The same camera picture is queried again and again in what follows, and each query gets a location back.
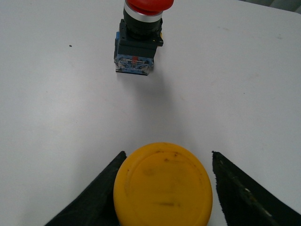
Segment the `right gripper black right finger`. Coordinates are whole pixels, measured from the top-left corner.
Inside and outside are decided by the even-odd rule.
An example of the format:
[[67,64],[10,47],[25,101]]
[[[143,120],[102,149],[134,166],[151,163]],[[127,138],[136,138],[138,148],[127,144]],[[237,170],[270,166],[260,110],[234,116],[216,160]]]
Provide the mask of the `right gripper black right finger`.
[[216,191],[229,226],[299,226],[298,212],[281,202],[220,152],[213,152]]

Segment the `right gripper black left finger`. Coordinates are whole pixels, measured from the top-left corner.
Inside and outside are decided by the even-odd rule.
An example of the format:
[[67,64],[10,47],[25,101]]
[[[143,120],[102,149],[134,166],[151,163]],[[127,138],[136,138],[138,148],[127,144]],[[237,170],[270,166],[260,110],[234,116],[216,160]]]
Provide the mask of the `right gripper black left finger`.
[[113,187],[120,166],[126,159],[121,151],[109,165],[47,226],[118,226]]

